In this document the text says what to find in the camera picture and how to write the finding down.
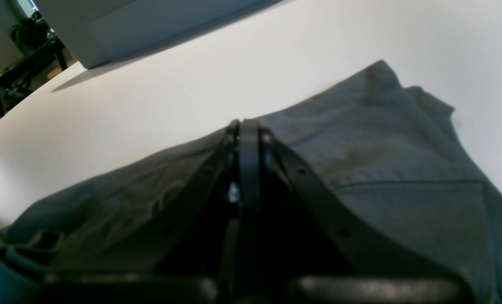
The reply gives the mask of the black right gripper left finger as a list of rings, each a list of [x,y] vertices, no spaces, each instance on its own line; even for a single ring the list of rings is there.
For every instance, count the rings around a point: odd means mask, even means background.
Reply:
[[[259,121],[232,121],[160,212],[43,281],[43,304],[218,304],[226,230],[259,202]]]

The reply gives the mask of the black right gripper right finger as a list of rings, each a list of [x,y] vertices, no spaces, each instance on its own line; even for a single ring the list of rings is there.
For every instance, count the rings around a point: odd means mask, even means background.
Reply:
[[[286,304],[471,304],[467,283],[371,227],[302,158],[259,128],[262,211],[279,253],[268,278]]]

